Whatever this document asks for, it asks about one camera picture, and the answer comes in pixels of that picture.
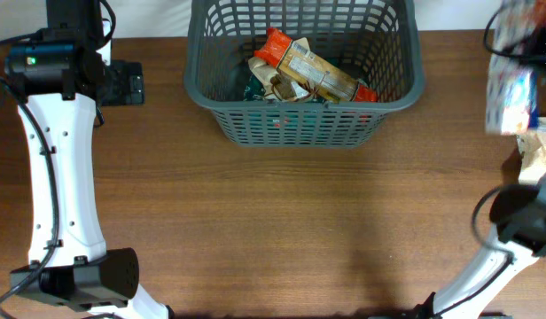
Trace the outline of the Kleenex tissue multipack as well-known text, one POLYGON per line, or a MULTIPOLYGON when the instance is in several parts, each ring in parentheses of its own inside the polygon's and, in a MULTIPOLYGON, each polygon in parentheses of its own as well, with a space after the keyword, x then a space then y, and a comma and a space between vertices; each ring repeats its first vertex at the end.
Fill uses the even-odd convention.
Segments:
POLYGON ((485 130, 496 135, 519 135, 538 127, 540 72, 525 65, 526 39, 546 27, 546 0, 502 1, 487 23, 484 49, 488 67, 485 130))

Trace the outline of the beige paper pouch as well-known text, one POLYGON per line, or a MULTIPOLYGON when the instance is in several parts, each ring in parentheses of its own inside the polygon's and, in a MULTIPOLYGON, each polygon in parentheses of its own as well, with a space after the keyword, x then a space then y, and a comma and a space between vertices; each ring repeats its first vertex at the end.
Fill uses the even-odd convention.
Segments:
POLYGON ((536 184, 546 173, 546 117, 539 118, 539 127, 517 136, 521 168, 519 182, 536 184))

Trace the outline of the green Nescafe coffee bag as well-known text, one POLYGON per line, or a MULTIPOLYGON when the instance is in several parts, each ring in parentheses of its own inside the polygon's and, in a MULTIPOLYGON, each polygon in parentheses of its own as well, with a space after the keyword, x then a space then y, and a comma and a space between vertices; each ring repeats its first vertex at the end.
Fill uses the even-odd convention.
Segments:
POLYGON ((274 75, 264 84, 254 74, 244 91, 245 101, 288 102, 288 103, 324 103, 325 99, 312 91, 308 85, 302 85, 284 75, 274 75))

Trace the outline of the orange spaghetti packet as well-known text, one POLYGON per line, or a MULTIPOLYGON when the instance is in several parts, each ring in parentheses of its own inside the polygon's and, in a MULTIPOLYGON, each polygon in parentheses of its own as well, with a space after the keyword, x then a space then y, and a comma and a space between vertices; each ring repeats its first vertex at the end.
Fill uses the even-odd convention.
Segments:
POLYGON ((267 41, 254 52, 256 58, 333 103, 378 101, 378 95, 311 49, 276 28, 267 30, 267 41))

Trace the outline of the beige Pantree snack bag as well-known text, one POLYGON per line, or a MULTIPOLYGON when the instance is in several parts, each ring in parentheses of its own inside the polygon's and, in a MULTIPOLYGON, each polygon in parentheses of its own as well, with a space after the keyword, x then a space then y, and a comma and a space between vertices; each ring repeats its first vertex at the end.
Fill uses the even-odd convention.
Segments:
POLYGON ((306 103, 316 98, 308 83, 297 82, 263 58, 254 56, 248 60, 248 65, 252 76, 262 86, 263 100, 306 103))

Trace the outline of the light teal small packet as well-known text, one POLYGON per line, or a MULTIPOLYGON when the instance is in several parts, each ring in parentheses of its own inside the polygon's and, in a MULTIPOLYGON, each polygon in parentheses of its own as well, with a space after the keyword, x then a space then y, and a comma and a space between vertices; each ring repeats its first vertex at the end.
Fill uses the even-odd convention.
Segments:
POLYGON ((364 81, 363 79, 360 78, 360 79, 357 79, 357 81, 358 81, 359 84, 361 84, 361 85, 363 85, 363 86, 365 86, 365 87, 369 87, 368 84, 367 84, 367 82, 364 81))

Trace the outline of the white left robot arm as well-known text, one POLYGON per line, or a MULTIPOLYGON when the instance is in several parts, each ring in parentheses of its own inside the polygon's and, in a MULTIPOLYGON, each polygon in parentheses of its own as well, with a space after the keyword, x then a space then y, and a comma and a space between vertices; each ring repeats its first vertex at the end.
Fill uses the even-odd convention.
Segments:
POLYGON ((140 284, 137 254, 109 249, 97 213, 92 135, 103 105, 141 105, 142 68, 112 60, 116 17, 105 1, 46 4, 47 25, 15 37, 2 87, 27 138, 33 201, 28 263, 10 296, 89 318, 170 318, 140 284))

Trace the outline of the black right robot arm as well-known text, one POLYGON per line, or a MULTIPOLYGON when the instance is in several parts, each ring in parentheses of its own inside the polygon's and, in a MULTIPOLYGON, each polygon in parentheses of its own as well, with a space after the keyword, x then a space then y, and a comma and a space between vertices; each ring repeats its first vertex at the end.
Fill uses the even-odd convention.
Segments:
MULTIPOLYGON (((492 54, 487 88, 487 130, 521 135, 538 127, 537 69, 546 69, 546 27, 498 27, 485 40, 492 54)), ((415 318, 478 318, 523 269, 546 256, 546 169, 531 182, 497 186, 472 211, 476 220, 490 202, 491 229, 472 234, 480 249, 446 287, 413 311, 415 318)))

